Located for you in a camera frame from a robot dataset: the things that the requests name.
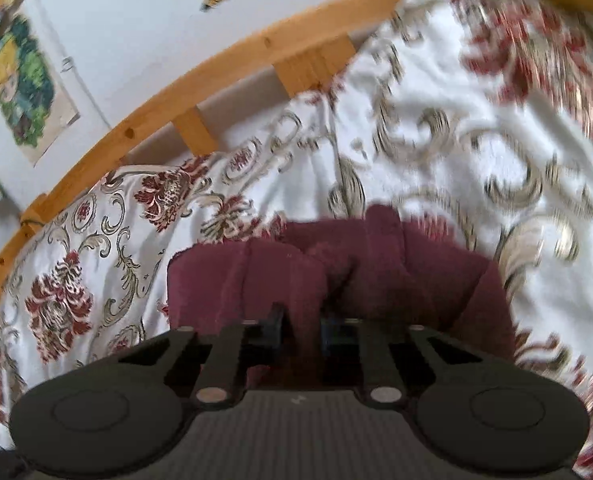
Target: black plastic part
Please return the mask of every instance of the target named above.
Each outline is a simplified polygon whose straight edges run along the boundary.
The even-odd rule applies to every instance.
[[[0,450],[0,480],[24,480],[32,473],[30,466],[13,450]]]
[[[198,402],[199,405],[204,403],[201,402],[200,397],[196,396],[201,390],[207,388],[222,390],[227,395],[227,397],[223,398],[223,401],[232,400],[237,393],[238,383],[241,381],[241,374],[244,372],[241,369],[243,368],[241,349],[245,330],[245,327],[239,324],[226,326],[221,330],[192,391],[192,399]]]
[[[418,400],[416,418],[439,452],[506,475],[573,464],[589,431],[585,406],[574,393],[433,330],[410,335],[436,374]],[[447,346],[457,349],[450,354],[458,356],[457,364],[441,357]]]
[[[358,351],[363,370],[363,391],[368,402],[372,402],[370,395],[375,388],[393,388],[400,391],[401,397],[388,404],[404,402],[406,388],[390,353],[388,340],[378,325],[361,322],[356,325],[358,337]]]
[[[156,456],[179,431],[182,404],[167,386],[126,369],[133,367],[84,368],[30,390],[10,416],[19,452],[66,478],[118,474]]]

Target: white floral fabric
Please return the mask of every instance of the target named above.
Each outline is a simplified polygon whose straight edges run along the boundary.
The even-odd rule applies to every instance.
[[[517,365],[588,407],[593,478],[593,40],[539,0],[402,0],[347,69],[232,153],[123,168],[24,249],[0,304],[0,446],[32,386],[168,329],[196,243],[391,203],[499,263]]]

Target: maroon towel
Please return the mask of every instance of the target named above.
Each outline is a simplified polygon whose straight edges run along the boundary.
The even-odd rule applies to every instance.
[[[434,242],[387,206],[365,219],[288,223],[280,240],[199,244],[168,266],[170,325],[217,333],[288,308],[301,356],[317,353],[319,311],[424,324],[511,360],[514,332],[499,271]]]

